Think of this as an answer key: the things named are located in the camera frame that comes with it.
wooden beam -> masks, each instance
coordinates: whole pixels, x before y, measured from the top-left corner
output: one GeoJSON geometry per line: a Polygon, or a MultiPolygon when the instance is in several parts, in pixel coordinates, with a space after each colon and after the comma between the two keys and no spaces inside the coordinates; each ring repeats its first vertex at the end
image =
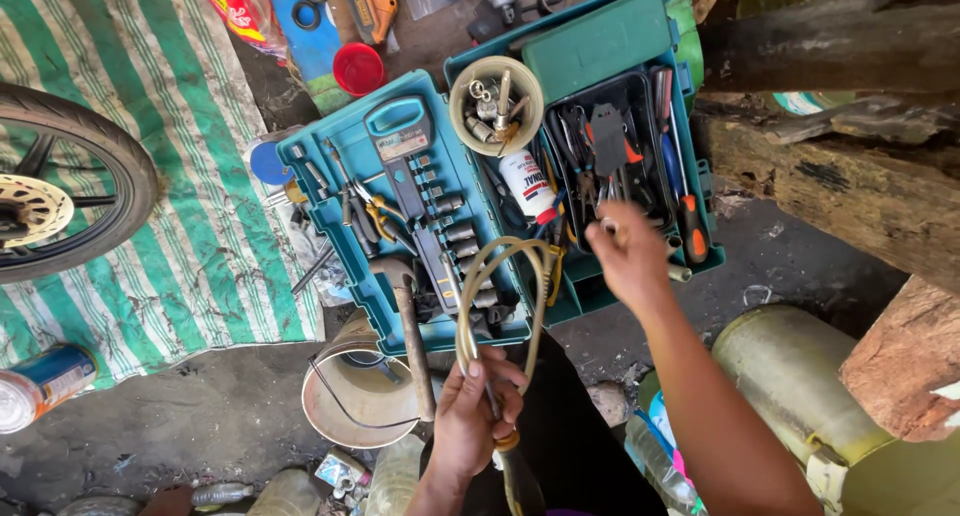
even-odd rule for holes
{"type": "Polygon", "coordinates": [[[840,367],[870,418],[906,441],[936,441],[960,416],[960,299],[911,276],[840,367]]]}
{"type": "Polygon", "coordinates": [[[712,92],[960,89],[960,4],[817,0],[702,28],[712,92]]]}
{"type": "Polygon", "coordinates": [[[738,112],[697,102],[695,145],[716,175],[960,296],[960,148],[894,149],[837,135],[773,145],[769,127],[738,112]]]}

can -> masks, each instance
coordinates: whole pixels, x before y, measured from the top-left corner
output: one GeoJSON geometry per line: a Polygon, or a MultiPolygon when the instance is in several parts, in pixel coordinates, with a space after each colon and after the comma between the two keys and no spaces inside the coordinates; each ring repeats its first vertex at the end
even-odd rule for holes
{"type": "Polygon", "coordinates": [[[0,433],[23,429],[96,378],[97,361],[76,345],[54,345],[0,370],[0,433]]]}

hand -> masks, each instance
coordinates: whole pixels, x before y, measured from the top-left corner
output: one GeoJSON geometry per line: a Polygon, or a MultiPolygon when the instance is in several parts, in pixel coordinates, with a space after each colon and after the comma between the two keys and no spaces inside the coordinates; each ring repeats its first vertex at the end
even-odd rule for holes
{"type": "Polygon", "coordinates": [[[470,363],[467,377],[454,365],[443,384],[437,402],[437,418],[433,429],[433,453],[429,467],[466,484],[487,466],[494,453],[494,439],[513,431],[523,408],[523,398],[514,385],[527,383],[521,368],[508,362],[507,352],[492,345],[481,345],[481,360],[470,363]],[[487,399],[485,383],[501,402],[502,419],[494,419],[487,399]]]}
{"type": "Polygon", "coordinates": [[[633,203],[605,201],[598,215],[616,225],[610,235],[600,224],[586,228],[586,239],[603,267],[606,285],[634,313],[655,297],[672,296],[666,276],[666,241],[633,203]]]}

red plastic lid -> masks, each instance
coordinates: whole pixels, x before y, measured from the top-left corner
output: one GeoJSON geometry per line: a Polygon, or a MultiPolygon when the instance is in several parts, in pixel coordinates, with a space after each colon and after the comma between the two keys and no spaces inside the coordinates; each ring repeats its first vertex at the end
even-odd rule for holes
{"type": "Polygon", "coordinates": [[[537,219],[536,222],[540,225],[543,225],[547,222],[553,221],[553,219],[556,217],[557,217],[557,209],[551,206],[546,210],[544,210],[543,212],[541,212],[539,216],[536,216],[536,219],[537,219]]]}
{"type": "Polygon", "coordinates": [[[362,98],[383,85],[383,60],[365,43],[347,43],[333,56],[333,80],[351,96],[362,98]]]}

plastic cup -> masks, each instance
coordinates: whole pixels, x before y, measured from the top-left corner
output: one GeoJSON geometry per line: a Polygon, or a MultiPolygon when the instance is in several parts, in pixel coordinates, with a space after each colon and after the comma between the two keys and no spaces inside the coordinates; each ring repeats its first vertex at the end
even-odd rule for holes
{"type": "Polygon", "coordinates": [[[351,96],[361,98],[383,85],[383,60],[365,43],[347,43],[333,56],[333,79],[351,96]]]}

